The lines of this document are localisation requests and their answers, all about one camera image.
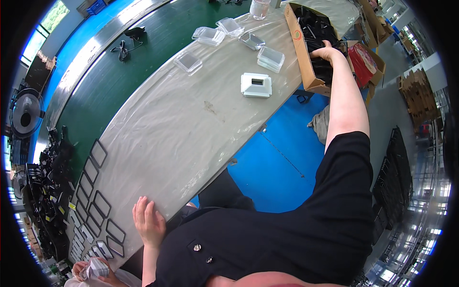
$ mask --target window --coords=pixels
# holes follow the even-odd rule
[[[50,33],[54,30],[54,28],[56,28],[67,13],[69,13],[69,10],[65,7],[64,3],[62,3],[61,0],[57,0],[41,23],[35,27],[29,43],[27,43],[24,52],[20,56],[21,62],[23,62],[27,67],[30,66],[46,38],[48,38]]]
[[[69,13],[69,10],[64,3],[61,0],[57,0],[41,21],[41,25],[51,33],[67,13]]]

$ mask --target black cable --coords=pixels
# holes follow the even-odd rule
[[[124,62],[124,60],[126,60],[126,58],[128,57],[129,55],[129,52],[139,48],[143,42],[140,42],[139,40],[137,39],[134,39],[134,38],[131,38],[132,39],[132,45],[134,45],[134,40],[136,40],[137,42],[140,43],[140,45],[138,45],[137,47],[131,49],[131,50],[128,50],[125,48],[126,46],[126,41],[125,40],[121,40],[121,42],[119,42],[119,47],[114,47],[110,50],[110,52],[114,52],[116,49],[119,49],[119,56],[118,56],[118,59],[121,61],[121,62]]]

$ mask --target person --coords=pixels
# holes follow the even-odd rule
[[[346,58],[324,43],[310,54],[333,67],[312,195],[280,214],[208,201],[166,236],[154,202],[140,197],[132,212],[144,243],[143,287],[349,286],[361,272],[374,227],[368,115]]]
[[[79,261],[73,265],[73,277],[65,281],[64,287],[140,287],[142,285],[142,281],[131,273],[121,269],[113,272],[107,260],[100,257],[96,258],[107,264],[109,269],[107,277],[99,276],[97,278],[89,278],[84,281],[79,274],[80,271],[84,267],[88,266],[89,263],[86,261]]]

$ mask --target black plastic frame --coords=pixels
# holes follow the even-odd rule
[[[120,254],[120,253],[118,253],[118,251],[116,251],[115,249],[111,248],[111,247],[110,247],[110,243],[108,243],[108,242],[109,242],[108,239],[110,239],[110,240],[114,241],[116,244],[120,245],[121,248],[123,249],[123,254]],[[113,239],[112,237],[110,237],[110,236],[108,236],[108,235],[107,235],[107,237],[106,237],[106,240],[107,240],[107,247],[108,247],[108,249],[109,249],[109,250],[111,249],[111,250],[112,250],[116,255],[118,255],[119,257],[124,258],[124,245],[123,245],[123,244],[119,244],[115,239]]]
[[[84,192],[84,195],[87,195],[88,193],[86,192],[86,190],[83,188],[83,186],[81,185],[81,179],[83,178],[83,175],[86,176],[86,179],[88,180],[88,182],[91,184],[91,192],[89,193],[89,195],[87,196],[87,198],[91,198],[91,195],[92,195],[92,191],[94,190],[94,185],[91,183],[91,179],[89,178],[89,175],[86,173],[85,170],[83,170],[81,172],[81,176],[80,176],[80,179],[78,181],[78,187],[81,188]]]
[[[86,169],[85,169],[86,168],[86,164],[88,163],[88,161],[91,162],[91,164],[94,166],[95,170],[97,171],[97,174],[95,175],[94,181],[91,181],[91,178],[90,178],[89,174],[86,172]],[[86,175],[88,177],[88,181],[91,184],[91,186],[93,186],[93,187],[94,187],[95,181],[97,180],[97,177],[99,176],[99,168],[97,167],[97,165],[95,164],[94,161],[95,160],[92,157],[87,157],[86,161],[84,162],[84,165],[83,165],[83,171],[86,173]]]
[[[114,236],[110,231],[108,231],[108,223],[109,222],[111,222],[116,228],[118,228],[124,234],[122,241],[119,241],[118,238],[116,238],[116,236]],[[124,240],[126,239],[126,233],[110,218],[107,219],[107,225],[105,225],[105,231],[107,231],[107,233],[111,236],[111,239],[115,240],[118,244],[122,245],[124,243]]]
[[[95,200],[97,198],[97,195],[100,195],[100,197],[105,201],[105,203],[108,205],[109,209],[108,209],[108,212],[107,214],[104,214],[102,212],[102,210],[99,208],[99,206],[97,205],[97,203],[95,203]],[[108,218],[108,215],[110,214],[110,211],[112,210],[112,206],[111,204],[108,203],[107,199],[102,195],[102,193],[99,191],[99,190],[96,190],[95,191],[95,195],[94,195],[94,200],[92,201],[92,203],[94,204],[95,208],[97,209],[97,211],[99,211],[99,214],[102,214],[102,217],[107,219]]]
[[[75,190],[75,196],[77,197],[77,200],[78,200],[79,202],[81,202],[81,199],[80,199],[80,197],[78,196],[78,191],[79,191],[80,189],[82,190],[83,195],[84,195],[84,197],[86,198],[86,200],[87,200],[87,202],[88,202],[88,203],[86,204],[86,206],[84,207],[84,209],[87,209],[87,208],[88,208],[88,205],[89,205],[89,197],[86,197],[86,191],[85,191],[84,188],[83,188],[81,185],[79,185],[79,184],[78,184],[77,189]]]
[[[101,163],[100,165],[99,165],[99,163],[97,162],[97,160],[96,160],[96,158],[94,157],[94,155],[92,154],[92,150],[94,149],[96,143],[99,143],[99,146],[101,146],[101,149],[102,149],[102,150],[104,151],[104,153],[105,153],[105,157],[104,157],[104,159],[102,160],[102,163]],[[104,146],[103,146],[103,145],[101,144],[101,142],[99,141],[99,139],[96,139],[96,140],[94,141],[94,143],[92,144],[92,147],[91,147],[91,150],[90,150],[90,152],[89,152],[89,155],[93,158],[94,163],[96,164],[96,166],[97,166],[98,168],[101,168],[102,165],[104,165],[105,160],[107,159],[108,153],[107,153],[107,150],[104,148]]]
[[[88,218],[88,212],[86,211],[86,208],[83,208],[84,212],[86,213],[86,217],[83,217],[81,216],[80,212],[78,211],[78,205],[81,204],[81,202],[79,200],[77,200],[77,204],[75,204],[75,212],[78,214],[78,216],[80,217],[81,221],[83,223],[80,222],[81,226],[86,222],[87,218]]]
[[[92,219],[92,221],[95,223],[95,225],[99,228],[99,233],[96,233],[92,228],[91,226],[88,224],[88,220],[89,218]],[[96,220],[94,219],[94,217],[91,215],[91,213],[88,212],[88,218],[86,219],[86,227],[88,227],[88,230],[90,232],[92,232],[92,235],[93,235],[93,238],[96,239],[97,237],[99,237],[101,235],[101,232],[102,232],[102,228],[97,224]]]
[[[97,213],[102,217],[102,222],[101,222],[100,225],[99,225],[99,223],[95,220],[95,217],[92,215],[92,213],[91,213],[91,211],[90,211],[90,210],[91,210],[91,206],[94,206],[94,208],[95,208],[95,210],[97,211]],[[90,217],[92,217],[92,219],[94,220],[95,224],[96,224],[99,228],[102,228],[102,225],[104,224],[104,221],[105,221],[106,218],[104,217],[103,214],[101,214],[101,211],[95,206],[94,202],[91,202],[91,203],[89,204],[89,207],[88,207],[88,215],[89,215]]]

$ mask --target transparent plastic tray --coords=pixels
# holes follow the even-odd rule
[[[272,63],[273,66],[282,67],[285,55],[268,47],[262,47],[257,55],[257,58],[260,59],[260,61]]]
[[[188,51],[180,53],[174,59],[174,64],[185,72],[191,73],[190,76],[202,67],[202,61]]]
[[[198,27],[191,38],[193,40],[221,42],[223,41],[223,38],[225,38],[225,33],[219,29],[209,27]]]
[[[215,25],[220,27],[225,34],[231,38],[235,38],[244,32],[244,28],[241,27],[233,18],[223,18],[216,22]]]
[[[249,32],[244,33],[241,37],[239,37],[239,41],[244,43],[247,47],[249,47],[252,50],[259,50],[266,44],[265,41]]]

